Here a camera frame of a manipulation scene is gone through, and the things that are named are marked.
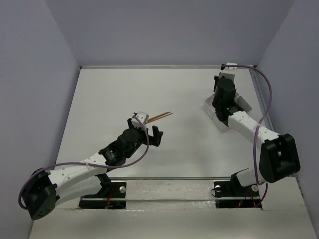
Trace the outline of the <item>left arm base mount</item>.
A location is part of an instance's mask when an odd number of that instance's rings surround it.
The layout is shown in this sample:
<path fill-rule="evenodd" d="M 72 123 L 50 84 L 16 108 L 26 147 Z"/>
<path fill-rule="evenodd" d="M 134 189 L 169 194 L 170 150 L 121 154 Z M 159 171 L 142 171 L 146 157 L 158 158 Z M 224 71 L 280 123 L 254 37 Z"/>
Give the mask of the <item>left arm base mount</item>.
<path fill-rule="evenodd" d="M 96 175 L 100 181 L 100 189 L 95 194 L 80 198 L 81 209 L 126 209 L 126 181 L 112 181 L 107 174 Z"/>

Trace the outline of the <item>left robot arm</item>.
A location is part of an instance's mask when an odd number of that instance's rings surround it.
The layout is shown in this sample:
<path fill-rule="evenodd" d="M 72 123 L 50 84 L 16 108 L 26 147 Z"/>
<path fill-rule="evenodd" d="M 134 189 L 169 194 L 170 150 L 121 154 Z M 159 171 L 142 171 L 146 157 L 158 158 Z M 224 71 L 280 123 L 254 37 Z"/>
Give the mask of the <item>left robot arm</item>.
<path fill-rule="evenodd" d="M 135 161 L 126 163 L 140 146 L 149 148 L 160 145 L 163 131 L 155 125 L 152 131 L 152 135 L 149 135 L 146 123 L 134 115 L 128 119 L 128 128 L 115 141 L 87 159 L 35 170 L 18 194 L 18 205 L 27 210 L 35 221 L 47 216 L 59 204 L 72 199 L 88 194 L 108 196 L 112 185 L 108 172 L 141 161 L 147 151 Z"/>

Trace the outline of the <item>red chopstick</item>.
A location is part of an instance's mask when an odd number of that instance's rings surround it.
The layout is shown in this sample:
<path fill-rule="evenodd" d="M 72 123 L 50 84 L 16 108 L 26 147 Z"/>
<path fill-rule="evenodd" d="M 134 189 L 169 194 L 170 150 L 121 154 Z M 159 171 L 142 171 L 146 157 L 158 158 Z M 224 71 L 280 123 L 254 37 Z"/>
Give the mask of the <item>red chopstick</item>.
<path fill-rule="evenodd" d="M 170 116 L 170 115 L 172 115 L 172 114 L 173 114 L 173 113 L 171 113 L 171 112 L 167 112 L 166 114 L 158 115 L 158 116 L 156 116 L 156 117 L 153 117 L 153 118 L 149 119 L 147 123 L 151 123 L 151 122 L 160 120 L 160 119 L 162 119 L 162 118 L 164 118 L 164 117 L 167 117 L 167 116 Z"/>

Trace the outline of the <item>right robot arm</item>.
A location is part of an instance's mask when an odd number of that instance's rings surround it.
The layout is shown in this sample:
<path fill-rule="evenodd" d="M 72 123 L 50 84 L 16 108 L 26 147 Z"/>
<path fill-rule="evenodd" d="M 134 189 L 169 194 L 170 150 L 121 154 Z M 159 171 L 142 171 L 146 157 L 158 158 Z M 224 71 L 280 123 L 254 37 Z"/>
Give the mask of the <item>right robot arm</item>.
<path fill-rule="evenodd" d="M 301 165 L 295 139 L 290 134 L 278 134 L 252 119 L 235 101 L 232 79 L 214 77 L 212 107 L 218 122 L 240 133 L 253 144 L 253 168 L 231 176 L 229 189 L 243 194 L 253 184 L 275 183 L 300 171 Z"/>

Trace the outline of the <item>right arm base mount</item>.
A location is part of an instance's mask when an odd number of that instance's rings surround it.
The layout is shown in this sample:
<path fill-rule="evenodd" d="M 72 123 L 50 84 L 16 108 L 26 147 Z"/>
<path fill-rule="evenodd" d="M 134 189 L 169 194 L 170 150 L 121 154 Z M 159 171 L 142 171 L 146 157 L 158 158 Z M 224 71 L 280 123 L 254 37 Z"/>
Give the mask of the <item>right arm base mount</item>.
<path fill-rule="evenodd" d="M 262 208 L 257 184 L 242 186 L 235 175 L 226 181 L 215 181 L 210 194 L 217 209 Z"/>

